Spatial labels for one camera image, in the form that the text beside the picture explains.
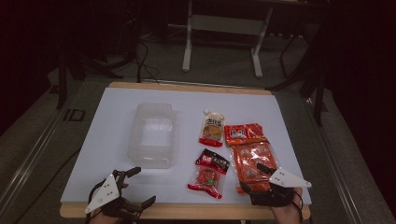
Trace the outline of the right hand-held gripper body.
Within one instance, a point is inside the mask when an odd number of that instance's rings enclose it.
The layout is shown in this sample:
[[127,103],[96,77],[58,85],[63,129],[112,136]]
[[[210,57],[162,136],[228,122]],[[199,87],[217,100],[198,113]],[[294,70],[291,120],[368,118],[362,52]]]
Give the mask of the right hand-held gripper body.
[[291,203],[295,188],[311,188],[312,184],[283,169],[277,168],[269,175],[270,188],[265,191],[252,190],[249,193],[253,205],[282,207]]

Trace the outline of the large orange snack packet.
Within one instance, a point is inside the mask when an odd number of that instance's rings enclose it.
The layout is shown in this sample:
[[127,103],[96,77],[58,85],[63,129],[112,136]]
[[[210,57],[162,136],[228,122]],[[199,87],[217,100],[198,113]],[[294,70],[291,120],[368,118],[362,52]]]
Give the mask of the large orange snack packet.
[[269,190],[269,175],[259,170],[257,165],[276,169],[277,161],[262,126],[258,123],[225,125],[224,136],[232,151],[238,180],[255,191]]

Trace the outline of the red and black snack packet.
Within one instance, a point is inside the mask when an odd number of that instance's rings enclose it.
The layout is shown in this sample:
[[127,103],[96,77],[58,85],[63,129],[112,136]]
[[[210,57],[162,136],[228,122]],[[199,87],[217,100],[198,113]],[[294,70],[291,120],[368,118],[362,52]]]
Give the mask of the red and black snack packet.
[[222,198],[222,185],[230,162],[220,154],[205,148],[195,161],[196,172],[187,187],[204,191],[215,199]]

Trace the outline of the person's left hand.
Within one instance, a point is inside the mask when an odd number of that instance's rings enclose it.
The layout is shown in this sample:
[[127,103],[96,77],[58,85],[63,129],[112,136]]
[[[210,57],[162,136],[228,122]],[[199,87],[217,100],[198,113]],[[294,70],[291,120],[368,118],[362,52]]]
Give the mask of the person's left hand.
[[123,221],[120,214],[126,212],[127,210],[121,207],[120,200],[114,200],[102,206],[86,224],[120,224]]

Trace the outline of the black metal stand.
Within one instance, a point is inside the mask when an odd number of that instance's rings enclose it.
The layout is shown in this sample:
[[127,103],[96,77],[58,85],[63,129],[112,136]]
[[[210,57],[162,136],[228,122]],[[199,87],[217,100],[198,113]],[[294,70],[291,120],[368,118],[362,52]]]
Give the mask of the black metal stand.
[[110,72],[103,65],[97,63],[94,59],[83,54],[80,50],[75,48],[70,43],[63,43],[58,51],[58,104],[57,108],[63,107],[67,99],[67,76],[69,71],[73,78],[83,80],[86,76],[84,65],[87,64],[90,68],[110,78],[121,78],[121,76]]
[[288,42],[287,46],[282,50],[279,58],[281,71],[286,80],[276,84],[275,86],[266,87],[266,89],[268,91],[280,91],[293,83],[303,81],[304,84],[300,88],[299,93],[305,99],[309,99],[312,94],[315,94],[313,117],[317,125],[321,127],[321,111],[323,109],[323,93],[326,73],[323,70],[323,66],[320,64],[319,56],[315,56],[314,50],[314,46],[316,44],[315,37],[319,31],[319,27],[319,24],[307,23],[301,28],[301,36],[308,44],[308,47],[299,64],[289,75],[286,72],[283,56],[297,36],[295,35]]

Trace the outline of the person's right hand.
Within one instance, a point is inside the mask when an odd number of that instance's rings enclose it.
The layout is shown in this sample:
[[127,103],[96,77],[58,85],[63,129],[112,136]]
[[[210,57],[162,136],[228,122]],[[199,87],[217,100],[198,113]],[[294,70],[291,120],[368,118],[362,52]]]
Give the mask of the person's right hand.
[[294,189],[293,200],[287,206],[271,207],[270,210],[274,215],[277,224],[301,224],[302,223],[302,201],[303,190]]

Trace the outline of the white metal stand frame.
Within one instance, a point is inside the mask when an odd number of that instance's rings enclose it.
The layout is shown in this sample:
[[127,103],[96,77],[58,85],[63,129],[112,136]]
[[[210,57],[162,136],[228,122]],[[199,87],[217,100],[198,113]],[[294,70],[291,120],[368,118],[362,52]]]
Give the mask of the white metal stand frame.
[[192,0],[189,0],[186,46],[182,63],[183,72],[189,72],[191,69],[192,31],[200,30],[257,36],[257,43],[255,47],[250,50],[250,55],[256,78],[263,77],[259,53],[274,11],[272,7],[269,7],[266,10],[264,19],[261,21],[194,14],[192,9],[193,2]]

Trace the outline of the black floor bracket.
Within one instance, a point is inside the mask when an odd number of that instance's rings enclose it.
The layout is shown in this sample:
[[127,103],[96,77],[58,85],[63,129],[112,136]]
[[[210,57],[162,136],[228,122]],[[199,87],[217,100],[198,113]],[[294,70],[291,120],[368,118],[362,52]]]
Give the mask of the black floor bracket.
[[83,121],[86,115],[85,110],[67,109],[63,121]]

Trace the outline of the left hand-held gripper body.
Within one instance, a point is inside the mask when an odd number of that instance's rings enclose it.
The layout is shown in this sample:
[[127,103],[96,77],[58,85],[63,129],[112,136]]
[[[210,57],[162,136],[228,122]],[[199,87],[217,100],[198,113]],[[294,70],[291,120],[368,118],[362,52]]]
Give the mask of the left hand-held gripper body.
[[127,210],[126,213],[121,213],[120,217],[129,221],[134,220],[133,208],[129,208],[126,200],[121,197],[125,179],[121,176],[122,172],[124,171],[114,170],[106,179],[92,188],[88,205],[85,209],[86,220],[93,216],[93,212],[96,209],[100,209],[114,200],[120,200],[121,207]]

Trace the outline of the beige snack pouch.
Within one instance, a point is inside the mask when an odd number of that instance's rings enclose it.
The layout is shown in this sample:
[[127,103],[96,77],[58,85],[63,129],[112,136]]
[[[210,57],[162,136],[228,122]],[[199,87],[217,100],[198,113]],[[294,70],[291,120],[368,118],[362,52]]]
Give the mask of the beige snack pouch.
[[199,142],[210,147],[221,147],[225,118],[218,112],[204,111],[202,130]]

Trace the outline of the metal floor rail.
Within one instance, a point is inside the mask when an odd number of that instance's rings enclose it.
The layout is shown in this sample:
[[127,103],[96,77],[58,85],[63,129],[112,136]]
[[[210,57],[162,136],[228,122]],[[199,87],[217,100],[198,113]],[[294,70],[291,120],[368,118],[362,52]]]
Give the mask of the metal floor rail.
[[324,155],[332,177],[332,182],[337,190],[338,198],[340,199],[346,212],[349,224],[361,224],[360,213],[357,210],[356,204],[347,187],[347,183],[343,178],[343,174],[341,173],[339,165],[332,153],[332,147],[328,141],[326,133],[321,127],[318,126],[318,123],[315,119],[312,119],[312,121],[314,123],[316,133],[318,134],[318,139],[324,150]]
[[8,182],[3,193],[0,194],[0,219],[7,215],[8,210],[11,208],[12,204],[14,204],[15,199],[34,170],[35,165],[47,147],[63,115],[63,109],[55,110],[54,115],[50,118],[45,129],[38,136],[33,147],[20,163],[20,166]]

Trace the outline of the clear plastic container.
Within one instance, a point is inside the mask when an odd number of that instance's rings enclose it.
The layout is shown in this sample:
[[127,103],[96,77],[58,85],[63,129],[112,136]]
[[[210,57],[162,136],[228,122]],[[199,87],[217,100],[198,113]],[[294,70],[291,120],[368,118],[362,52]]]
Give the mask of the clear plastic container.
[[142,103],[134,113],[128,157],[136,166],[172,166],[177,115],[170,104]]

